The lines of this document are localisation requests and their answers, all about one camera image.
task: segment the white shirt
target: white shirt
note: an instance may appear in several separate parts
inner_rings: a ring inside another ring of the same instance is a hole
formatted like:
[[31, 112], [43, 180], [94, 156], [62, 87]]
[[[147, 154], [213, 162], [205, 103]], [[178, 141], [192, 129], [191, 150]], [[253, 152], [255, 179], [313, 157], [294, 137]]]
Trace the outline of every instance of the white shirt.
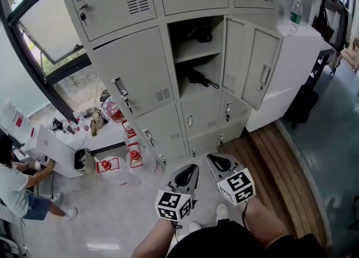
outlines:
[[16, 164], [9, 168], [0, 164], [0, 198], [18, 217], [23, 217], [29, 209], [29, 196], [25, 186], [27, 175], [16, 169]]

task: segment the white sneaker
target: white sneaker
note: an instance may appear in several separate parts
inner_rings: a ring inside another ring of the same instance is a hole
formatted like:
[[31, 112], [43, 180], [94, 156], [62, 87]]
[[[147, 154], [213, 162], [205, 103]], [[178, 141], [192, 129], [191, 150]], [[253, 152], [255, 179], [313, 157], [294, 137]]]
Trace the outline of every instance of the white sneaker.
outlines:
[[53, 199], [50, 199], [52, 203], [54, 203], [57, 207], [60, 207], [63, 199], [62, 193], [56, 193]]
[[217, 223], [222, 219], [228, 219], [228, 208], [224, 203], [221, 203], [217, 206]]
[[71, 207], [70, 209], [65, 211], [65, 217], [67, 220], [72, 220], [73, 218], [75, 218], [77, 216], [77, 208], [76, 207]]
[[193, 221], [190, 223], [189, 229], [190, 229], [190, 233], [192, 233], [194, 231], [201, 230], [202, 226], [199, 223]]

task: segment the black and white marker cube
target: black and white marker cube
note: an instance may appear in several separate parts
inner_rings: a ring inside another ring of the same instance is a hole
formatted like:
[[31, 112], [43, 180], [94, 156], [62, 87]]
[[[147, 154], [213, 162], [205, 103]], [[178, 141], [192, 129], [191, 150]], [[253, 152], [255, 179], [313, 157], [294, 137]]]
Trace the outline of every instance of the black and white marker cube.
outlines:
[[160, 218], [180, 222], [192, 209], [191, 195], [160, 190], [155, 208]]
[[256, 195], [254, 181], [247, 168], [217, 183], [220, 194], [234, 205]]

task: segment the wooden floor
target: wooden floor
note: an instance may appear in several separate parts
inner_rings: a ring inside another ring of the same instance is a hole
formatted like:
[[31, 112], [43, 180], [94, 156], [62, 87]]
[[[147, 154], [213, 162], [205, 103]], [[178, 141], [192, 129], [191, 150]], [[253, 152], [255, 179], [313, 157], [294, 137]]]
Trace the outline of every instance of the wooden floor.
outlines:
[[293, 236], [301, 238], [313, 233], [325, 246], [323, 222], [309, 184], [274, 124], [223, 144], [219, 151], [235, 156], [248, 168], [257, 197]]

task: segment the red label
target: red label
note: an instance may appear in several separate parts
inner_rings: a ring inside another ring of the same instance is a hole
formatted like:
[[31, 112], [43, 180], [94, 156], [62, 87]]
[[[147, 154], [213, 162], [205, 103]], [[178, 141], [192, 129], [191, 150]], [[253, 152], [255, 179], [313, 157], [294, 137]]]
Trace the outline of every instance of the red label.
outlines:
[[23, 120], [24, 120], [24, 115], [21, 114], [21, 115], [19, 116], [19, 118], [17, 119], [16, 126], [17, 126], [17, 127], [20, 127]]

